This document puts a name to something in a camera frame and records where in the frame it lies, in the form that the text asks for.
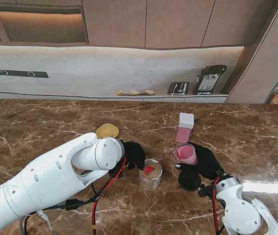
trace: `black panel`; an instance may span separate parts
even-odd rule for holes
[[[0,70],[0,75],[17,76],[17,77],[42,77],[49,78],[46,72],[39,71],[17,71],[17,70]]]

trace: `clear plastic cup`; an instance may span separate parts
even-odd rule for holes
[[[190,143],[180,145],[174,152],[175,157],[181,162],[196,165],[198,158],[194,146]]]

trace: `brown marble surface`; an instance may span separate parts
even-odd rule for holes
[[[164,173],[156,190],[144,191],[138,185],[138,170],[125,170],[124,177],[105,191],[98,203],[97,234],[212,235],[211,202],[182,190],[177,182],[179,171],[172,152],[178,146],[179,112],[195,115],[191,140],[210,148],[227,173],[250,182],[244,197],[260,199],[278,221],[278,106],[0,100],[0,184],[37,156],[112,123],[120,130],[118,138],[140,143],[148,158],[160,161]],[[96,187],[107,179],[102,177]],[[91,196],[88,187],[77,198]],[[47,212],[53,232],[34,215],[29,219],[28,234],[90,235],[91,209],[89,204],[73,211]],[[15,234],[19,234],[18,221],[0,232]]]

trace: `red wire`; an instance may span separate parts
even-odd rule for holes
[[[123,165],[121,166],[120,170],[118,171],[117,175],[114,177],[114,179],[104,188],[104,190],[106,190],[112,183],[114,183],[114,181],[116,180],[116,178],[119,176],[119,174],[121,173],[121,171],[124,169],[124,166],[126,164],[126,156],[124,158],[124,162],[123,162]],[[95,225],[95,219],[94,219],[94,216],[95,216],[95,208],[96,208],[96,204],[97,202],[95,201],[93,203],[93,209],[92,209],[92,215],[91,215],[91,224],[92,225]]]
[[[119,176],[119,174],[121,173],[121,171],[124,169],[125,164],[126,164],[126,156],[125,156],[123,165],[121,166],[119,172],[117,173],[117,175],[115,176],[115,178],[105,187],[104,190],[106,190],[112,183],[114,183],[114,181],[116,180],[116,178]]]
[[[214,223],[215,223],[215,231],[218,232],[218,223],[217,223],[217,212],[216,212],[216,200],[215,200],[215,186],[217,185],[219,179],[221,177],[218,176],[217,179],[214,181],[214,188],[213,188],[213,196],[212,196],[212,200],[213,200],[213,206],[214,206]]]

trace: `kitchen counter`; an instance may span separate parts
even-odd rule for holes
[[[0,100],[0,184],[30,161],[104,123],[119,139],[140,143],[147,158],[160,161],[163,176],[154,191],[138,184],[138,169],[125,170],[97,206],[98,235],[212,235],[211,201],[178,185],[173,151],[180,112],[193,113],[191,141],[211,149],[224,170],[244,182],[245,199],[258,198],[278,221],[278,106],[113,101]],[[100,188],[108,176],[96,181]],[[77,194],[92,197],[90,187]],[[39,216],[29,235],[90,235],[92,205],[48,211],[53,232]],[[218,206],[221,224],[222,207]],[[19,234],[19,222],[0,235]]]

